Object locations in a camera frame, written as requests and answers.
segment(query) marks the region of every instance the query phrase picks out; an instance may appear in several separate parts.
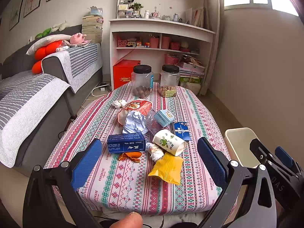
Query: pink plush toy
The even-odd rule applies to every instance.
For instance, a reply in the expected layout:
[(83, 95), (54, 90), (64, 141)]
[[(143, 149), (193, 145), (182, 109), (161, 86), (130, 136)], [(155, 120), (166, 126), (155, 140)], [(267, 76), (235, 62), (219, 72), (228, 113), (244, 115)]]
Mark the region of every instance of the pink plush toy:
[(83, 43), (84, 42), (84, 40), (85, 40), (85, 36), (86, 36), (86, 34), (82, 34), (82, 33), (76, 33), (76, 34), (74, 34), (73, 36), (71, 36), (71, 38), (70, 38), (70, 43), (72, 44), (72, 45), (74, 45), (74, 44), (81, 44), (81, 43)]

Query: patterned tablecloth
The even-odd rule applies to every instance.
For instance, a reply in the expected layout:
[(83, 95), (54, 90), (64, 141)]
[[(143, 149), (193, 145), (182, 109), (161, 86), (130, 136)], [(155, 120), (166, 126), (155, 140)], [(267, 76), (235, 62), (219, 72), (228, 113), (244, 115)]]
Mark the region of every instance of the patterned tablecloth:
[[(202, 212), (211, 209), (221, 188), (217, 187), (197, 152), (197, 141), (205, 136), (212, 146), (230, 159), (218, 126), (211, 113), (189, 90), (177, 88), (177, 96), (163, 98), (157, 93), (157, 83), (147, 97), (154, 110), (169, 109), (176, 122), (187, 121), (192, 141), (183, 153), (181, 184), (166, 183), (156, 177), (148, 177), (154, 166), (148, 152), (143, 152), (140, 163), (127, 159), (118, 161), (119, 154), (107, 149), (109, 134), (120, 134), (122, 126), (117, 121), (120, 109), (111, 103), (117, 99), (134, 100), (131, 83), (89, 104), (63, 136), (50, 155), (45, 168), (57, 167), (62, 161), (70, 161), (83, 151), (94, 138), (102, 142), (102, 154), (84, 187), (78, 192), (87, 207), (102, 210), (103, 206), (121, 212), (136, 211), (146, 215), (165, 215)], [(146, 141), (151, 142), (150, 132)]]

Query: blue gripper pad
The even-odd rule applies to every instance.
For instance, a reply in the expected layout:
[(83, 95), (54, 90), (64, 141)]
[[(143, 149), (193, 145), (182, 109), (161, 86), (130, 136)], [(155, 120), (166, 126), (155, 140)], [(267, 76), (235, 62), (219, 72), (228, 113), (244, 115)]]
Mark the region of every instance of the blue gripper pad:
[(205, 137), (200, 138), (197, 142), (197, 151), (215, 185), (224, 189), (226, 187), (227, 172), (215, 155), (215, 152), (223, 155), (223, 157), (226, 159), (225, 163), (228, 163), (229, 161), (222, 152), (216, 151), (213, 148), (211, 149), (210, 147), (212, 148)]
[(77, 166), (73, 170), (73, 177), (71, 185), (74, 190), (85, 185), (92, 169), (98, 161), (102, 150), (102, 144), (100, 140), (95, 140), (91, 148), (79, 161)]
[(280, 146), (275, 149), (275, 155), (279, 158), (279, 160), (287, 167), (292, 167), (293, 159), (288, 155), (287, 152)]

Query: white bin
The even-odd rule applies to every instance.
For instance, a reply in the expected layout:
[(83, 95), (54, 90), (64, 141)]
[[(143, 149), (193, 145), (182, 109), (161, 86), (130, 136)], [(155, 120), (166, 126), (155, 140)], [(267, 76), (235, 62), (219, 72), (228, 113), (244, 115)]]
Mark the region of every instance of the white bin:
[(257, 135), (250, 128), (234, 128), (225, 132), (224, 141), (232, 160), (242, 166), (254, 168), (260, 164), (250, 151), (250, 143)]

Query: floor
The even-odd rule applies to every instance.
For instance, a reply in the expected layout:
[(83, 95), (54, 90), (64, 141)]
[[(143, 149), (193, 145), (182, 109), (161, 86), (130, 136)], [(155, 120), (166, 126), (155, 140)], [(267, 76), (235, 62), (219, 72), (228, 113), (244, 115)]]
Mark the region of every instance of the floor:
[[(100, 89), (96, 89), (93, 92), (95, 96), (107, 93), (107, 90), (101, 91)], [(94, 97), (92, 95), (88, 97), (88, 99), (94, 100), (97, 98), (98, 97)], [(242, 127), (241, 124), (232, 116), (229, 110), (227, 110), (225, 107), (223, 108), (223, 104), (210, 91), (208, 91), (206, 95), (200, 96), (199, 99), (213, 115), (223, 136), (225, 131), (229, 128)], [(92, 100), (86, 100), (83, 104), (83, 107), (88, 105), (90, 102), (92, 102)], [(1, 163), (0, 176), (0, 199), (2, 200), (3, 205), (10, 213), (12, 218), (22, 227), (23, 200), (29, 178), (20, 174), (14, 169), (5, 167)], [(67, 211), (67, 208), (61, 203), (59, 203), (59, 206), (66, 220), (73, 223), (72, 218)], [(233, 219), (235, 213), (229, 218), (229, 220)]]

